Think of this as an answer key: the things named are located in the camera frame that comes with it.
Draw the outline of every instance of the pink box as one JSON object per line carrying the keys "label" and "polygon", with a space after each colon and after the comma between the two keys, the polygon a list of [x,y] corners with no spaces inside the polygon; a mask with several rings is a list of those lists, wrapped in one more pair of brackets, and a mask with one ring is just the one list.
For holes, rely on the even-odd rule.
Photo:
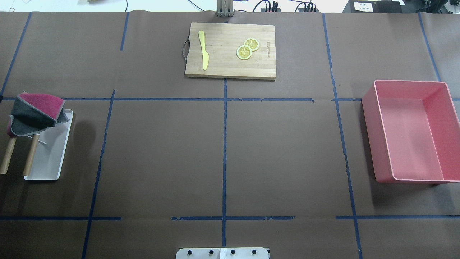
{"label": "pink box", "polygon": [[460,182],[460,123],[446,83],[376,80],[362,106],[378,182]]}

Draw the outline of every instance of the pink and gray towel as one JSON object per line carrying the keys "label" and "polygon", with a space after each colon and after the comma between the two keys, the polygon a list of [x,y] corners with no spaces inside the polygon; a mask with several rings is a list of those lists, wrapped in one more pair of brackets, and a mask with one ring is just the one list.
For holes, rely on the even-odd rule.
{"label": "pink and gray towel", "polygon": [[14,100],[7,134],[38,134],[49,127],[69,121],[64,113],[64,100],[49,94],[19,94]]}

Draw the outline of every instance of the cutting board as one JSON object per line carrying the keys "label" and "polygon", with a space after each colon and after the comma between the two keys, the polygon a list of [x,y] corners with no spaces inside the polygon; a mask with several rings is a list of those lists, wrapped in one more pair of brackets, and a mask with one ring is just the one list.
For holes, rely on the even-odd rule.
{"label": "cutting board", "polygon": [[[198,32],[205,33],[209,65],[203,70]],[[248,38],[259,41],[259,49],[247,60],[236,56],[236,49]],[[254,24],[192,23],[190,50],[185,75],[188,77],[217,77],[240,79],[276,79],[275,27]]]}

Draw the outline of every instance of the lemon slice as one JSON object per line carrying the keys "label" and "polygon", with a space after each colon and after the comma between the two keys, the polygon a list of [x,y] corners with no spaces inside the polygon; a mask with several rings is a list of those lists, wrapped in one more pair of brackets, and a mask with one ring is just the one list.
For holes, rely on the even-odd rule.
{"label": "lemon slice", "polygon": [[252,49],[246,45],[241,45],[236,49],[236,55],[242,60],[250,58],[252,54]]}
{"label": "lemon slice", "polygon": [[249,38],[244,41],[244,45],[249,46],[252,51],[259,49],[259,41],[254,38]]}

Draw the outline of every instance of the knife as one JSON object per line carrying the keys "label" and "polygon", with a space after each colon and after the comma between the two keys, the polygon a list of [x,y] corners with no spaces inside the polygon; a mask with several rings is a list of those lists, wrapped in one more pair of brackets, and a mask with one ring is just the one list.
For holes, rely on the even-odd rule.
{"label": "knife", "polygon": [[198,37],[200,38],[200,44],[201,44],[201,53],[203,55],[203,70],[207,69],[207,64],[209,63],[209,53],[206,52],[205,48],[205,37],[204,37],[204,31],[200,30],[198,32]]}

